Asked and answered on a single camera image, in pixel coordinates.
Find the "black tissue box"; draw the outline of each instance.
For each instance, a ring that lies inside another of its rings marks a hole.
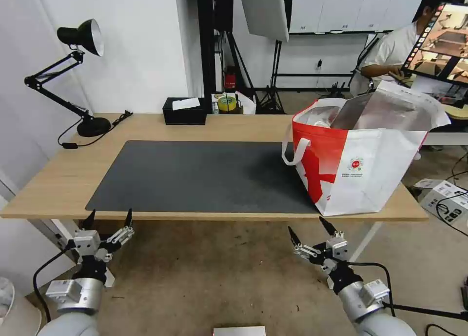
[[[172,102],[181,99],[187,99],[187,97],[168,97],[164,103],[162,112],[166,125],[205,125],[206,112],[201,101],[197,107],[172,110]]]

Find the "lamp base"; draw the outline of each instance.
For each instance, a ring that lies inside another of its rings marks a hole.
[[[86,118],[77,127],[78,135],[94,137],[103,135],[111,129],[111,122],[106,118]]]

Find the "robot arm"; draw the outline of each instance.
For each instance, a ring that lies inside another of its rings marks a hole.
[[[320,221],[331,238],[312,247],[302,244],[291,227],[288,227],[294,253],[312,264],[320,265],[328,274],[333,281],[333,291],[343,303],[343,309],[358,334],[415,336],[407,323],[384,312],[384,299],[390,289],[379,279],[364,284],[361,276],[348,266],[348,242],[344,233],[337,231],[322,217]]]
[[[124,227],[105,241],[92,230],[96,211],[83,222],[73,238],[71,247],[78,253],[80,269],[69,280],[54,280],[50,283],[47,297],[57,303],[62,315],[49,322],[38,336],[98,336],[96,319],[93,317],[101,303],[106,283],[106,264],[113,253],[133,236],[132,210]]]

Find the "whiteboard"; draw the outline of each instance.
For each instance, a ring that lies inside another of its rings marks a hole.
[[[421,0],[292,0],[290,33],[386,31],[411,23]]]

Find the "tape roll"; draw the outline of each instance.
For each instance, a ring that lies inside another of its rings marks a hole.
[[[218,108],[223,112],[232,112],[237,107],[237,100],[235,97],[222,95],[218,98]]]

